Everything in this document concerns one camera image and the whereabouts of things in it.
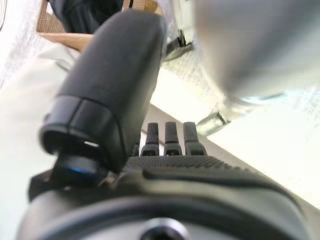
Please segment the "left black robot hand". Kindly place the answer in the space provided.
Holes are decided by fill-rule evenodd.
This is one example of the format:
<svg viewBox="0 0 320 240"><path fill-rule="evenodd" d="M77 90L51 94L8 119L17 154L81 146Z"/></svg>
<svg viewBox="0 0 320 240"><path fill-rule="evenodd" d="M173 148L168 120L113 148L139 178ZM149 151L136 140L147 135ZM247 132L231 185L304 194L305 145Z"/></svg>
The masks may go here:
<svg viewBox="0 0 320 240"><path fill-rule="evenodd" d="M293 196L209 156L193 122L139 135L165 46L164 18L126 10L95 33L39 132L57 157L33 176L19 240L312 240Z"/></svg>

